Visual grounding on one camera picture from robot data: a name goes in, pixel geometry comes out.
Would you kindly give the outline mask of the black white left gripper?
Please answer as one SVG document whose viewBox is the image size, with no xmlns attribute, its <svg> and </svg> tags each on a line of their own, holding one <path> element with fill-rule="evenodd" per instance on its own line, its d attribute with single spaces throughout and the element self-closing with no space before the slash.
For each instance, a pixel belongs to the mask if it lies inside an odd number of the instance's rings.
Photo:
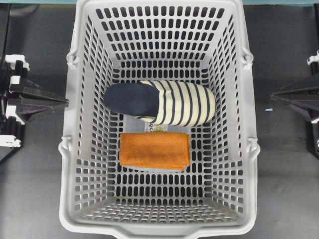
<svg viewBox="0 0 319 239">
<path fill-rule="evenodd" d="M 68 100 L 39 84 L 21 79 L 27 76 L 29 63 L 24 55 L 10 54 L 0 61 L 0 161 L 22 148 L 25 122 L 37 113 L 55 112 L 68 107 Z M 16 85 L 16 92 L 10 86 Z M 19 100 L 19 94 L 33 99 Z"/>
</svg>

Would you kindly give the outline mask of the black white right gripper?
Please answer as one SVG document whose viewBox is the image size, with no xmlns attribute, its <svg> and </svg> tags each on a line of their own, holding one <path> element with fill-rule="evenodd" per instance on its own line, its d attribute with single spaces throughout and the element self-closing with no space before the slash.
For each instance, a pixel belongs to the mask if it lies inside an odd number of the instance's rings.
<svg viewBox="0 0 319 239">
<path fill-rule="evenodd" d="M 311 76 L 292 84 L 283 86 L 271 94 L 276 100 L 301 114 L 311 122 L 311 145 L 309 150 L 319 158 L 319 51 L 307 59 L 311 68 Z"/>
</svg>

